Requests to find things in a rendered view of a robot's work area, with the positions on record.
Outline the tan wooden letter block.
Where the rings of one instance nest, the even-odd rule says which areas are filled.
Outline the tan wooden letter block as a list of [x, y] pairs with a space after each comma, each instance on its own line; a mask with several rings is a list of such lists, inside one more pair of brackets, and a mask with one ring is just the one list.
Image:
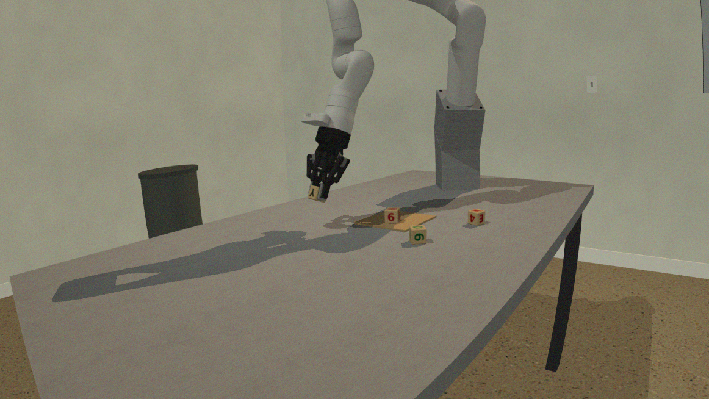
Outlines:
[[412, 245], [427, 243], [427, 229], [424, 225], [409, 226], [409, 240]]
[[398, 223], [401, 220], [401, 209], [399, 207], [387, 207], [384, 211], [385, 223]]
[[[308, 192], [308, 199], [319, 201], [318, 200], [319, 188], [320, 187], [314, 187], [313, 185], [311, 185], [310, 190]], [[319, 202], [325, 203], [324, 201], [319, 201]]]
[[473, 209], [468, 211], [468, 224], [475, 226], [485, 223], [485, 210]]

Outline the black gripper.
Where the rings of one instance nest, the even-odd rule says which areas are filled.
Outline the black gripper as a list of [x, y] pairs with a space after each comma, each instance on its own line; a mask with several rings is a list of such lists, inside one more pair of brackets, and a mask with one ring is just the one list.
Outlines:
[[[342, 130], [325, 126], [318, 128], [315, 141], [319, 145], [314, 154], [308, 154], [307, 156], [306, 176], [310, 178], [311, 185], [320, 187], [318, 192], [319, 201], [325, 202], [327, 200], [330, 185], [339, 182], [350, 163], [350, 160], [343, 156], [343, 149], [348, 148], [350, 136], [350, 134]], [[334, 177], [335, 174], [337, 174], [336, 177]]]

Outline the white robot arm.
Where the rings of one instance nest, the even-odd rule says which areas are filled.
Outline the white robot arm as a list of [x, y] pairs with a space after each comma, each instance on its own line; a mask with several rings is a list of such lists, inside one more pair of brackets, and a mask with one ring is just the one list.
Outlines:
[[[484, 10], [470, 0], [409, 0], [429, 6], [456, 26], [449, 42], [446, 99], [456, 106], [475, 103], [480, 48], [486, 25]], [[329, 93], [323, 113], [307, 113], [302, 121], [342, 130], [351, 135], [359, 98], [375, 70], [366, 50], [354, 50], [362, 38], [354, 0], [326, 0], [333, 32], [332, 67], [341, 82]], [[354, 51], [353, 51], [354, 50]]]

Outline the tan flat mat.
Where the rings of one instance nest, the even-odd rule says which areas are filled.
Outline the tan flat mat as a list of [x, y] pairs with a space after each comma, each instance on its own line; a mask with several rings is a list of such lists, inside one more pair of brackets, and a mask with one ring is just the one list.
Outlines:
[[355, 221], [354, 224], [382, 229], [390, 229], [390, 231], [406, 232], [409, 230], [409, 226], [422, 225], [434, 218], [436, 218], [436, 215], [418, 214], [417, 212], [401, 211], [401, 220], [398, 223], [385, 223], [384, 212], [379, 212], [378, 214], [372, 215], [362, 220]]

